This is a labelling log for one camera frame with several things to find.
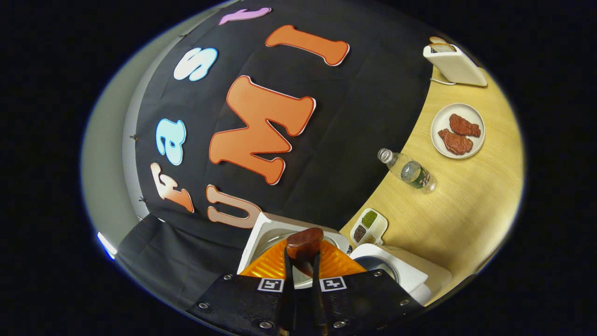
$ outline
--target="orange letter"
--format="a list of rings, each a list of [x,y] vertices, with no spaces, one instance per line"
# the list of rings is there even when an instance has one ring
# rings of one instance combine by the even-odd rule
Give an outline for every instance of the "orange letter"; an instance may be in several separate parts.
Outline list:
[[[240,198],[221,193],[215,186],[211,184],[207,186],[205,195],[210,203],[228,204],[233,207],[237,207],[238,209],[245,210],[249,214],[246,218],[238,218],[221,213],[214,207],[210,206],[207,208],[207,218],[209,218],[210,221],[221,222],[239,228],[252,228],[255,226],[255,221],[261,212],[261,209],[259,209],[258,206],[251,202],[241,200]]]
[[[265,40],[265,45],[274,47],[279,44],[290,45],[324,58],[325,63],[331,66],[337,66],[346,57],[350,46],[344,41],[330,41],[316,35],[296,30],[291,25],[281,26],[273,31]]]
[[[184,206],[189,212],[195,212],[193,208],[193,203],[190,200],[190,194],[186,189],[182,189],[181,191],[174,190],[178,187],[178,183],[168,175],[160,173],[162,172],[162,168],[157,163],[151,164],[151,172],[153,174],[153,181],[155,182],[155,187],[158,189],[159,196],[165,200],[166,198],[173,201],[174,203],[180,204]]]
[[[244,129],[218,132],[210,143],[210,161],[227,161],[265,177],[267,184],[280,181],[286,163],[279,157],[272,161],[258,153],[286,153],[292,146],[269,123],[284,126],[290,136],[303,132],[315,110],[315,99],[301,99],[269,90],[240,76],[226,96],[228,106],[247,125]]]

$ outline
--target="table surface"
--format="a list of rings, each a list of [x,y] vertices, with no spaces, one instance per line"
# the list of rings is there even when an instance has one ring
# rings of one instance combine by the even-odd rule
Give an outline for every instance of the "table surface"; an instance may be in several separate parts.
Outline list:
[[[436,177],[437,189],[423,194],[388,172],[340,230],[354,248],[350,229],[361,212],[370,207],[388,220],[382,236],[385,245],[397,246],[448,269],[452,281],[427,305],[491,259],[512,227],[522,197],[521,132],[506,96],[491,76],[481,71],[487,79],[486,87],[431,82],[421,114],[402,149]],[[448,81],[436,67],[433,78]],[[431,141],[431,122],[452,103],[474,107],[485,122],[482,148],[464,160],[443,156]]]

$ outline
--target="steak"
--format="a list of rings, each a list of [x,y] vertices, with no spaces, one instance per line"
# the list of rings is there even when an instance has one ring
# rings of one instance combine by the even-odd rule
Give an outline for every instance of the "steak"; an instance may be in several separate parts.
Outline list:
[[[456,134],[471,135],[476,136],[477,138],[481,136],[479,125],[471,124],[467,119],[464,119],[457,114],[450,115],[450,128]]]
[[[448,129],[443,129],[438,134],[444,141],[446,148],[456,155],[463,155],[473,149],[472,140],[465,136],[452,133]]]

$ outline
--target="water bottle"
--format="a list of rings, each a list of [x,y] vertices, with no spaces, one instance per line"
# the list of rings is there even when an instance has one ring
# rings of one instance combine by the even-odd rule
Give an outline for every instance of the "water bottle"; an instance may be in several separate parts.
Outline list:
[[[423,194],[428,194],[435,190],[437,186],[435,178],[427,169],[423,168],[421,164],[411,157],[382,148],[377,153],[377,158],[385,163],[397,178],[414,188],[421,189]]]

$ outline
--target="white plate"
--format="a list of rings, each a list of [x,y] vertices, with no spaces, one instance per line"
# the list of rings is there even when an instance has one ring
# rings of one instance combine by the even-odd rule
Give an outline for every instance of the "white plate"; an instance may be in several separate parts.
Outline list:
[[[481,130],[481,136],[478,138],[476,136],[467,136],[473,142],[473,149],[463,155],[456,155],[450,152],[438,134],[443,129],[454,132],[450,128],[450,115],[453,113],[467,119],[472,124],[479,125],[479,130]],[[481,114],[472,106],[463,103],[454,103],[442,108],[433,119],[433,122],[431,122],[431,142],[433,142],[435,149],[449,158],[463,159],[475,155],[485,142],[485,123],[483,122],[483,118],[481,118]]]

